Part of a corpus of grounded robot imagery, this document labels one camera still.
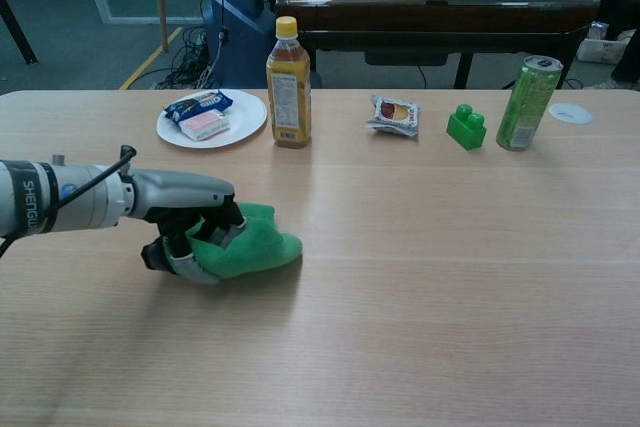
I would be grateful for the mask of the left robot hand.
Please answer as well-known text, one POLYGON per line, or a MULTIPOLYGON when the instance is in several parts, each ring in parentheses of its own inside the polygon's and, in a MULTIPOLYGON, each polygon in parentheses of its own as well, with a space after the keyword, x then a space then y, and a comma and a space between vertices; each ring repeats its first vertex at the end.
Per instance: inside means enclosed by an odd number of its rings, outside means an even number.
POLYGON ((149 270, 162 271, 199 284, 217 284, 220 277, 196 260, 188 232, 227 246, 245 228, 229 182, 201 174, 135 169, 131 172, 134 204, 129 216, 154 224, 159 236, 144 246, 141 257, 149 270))

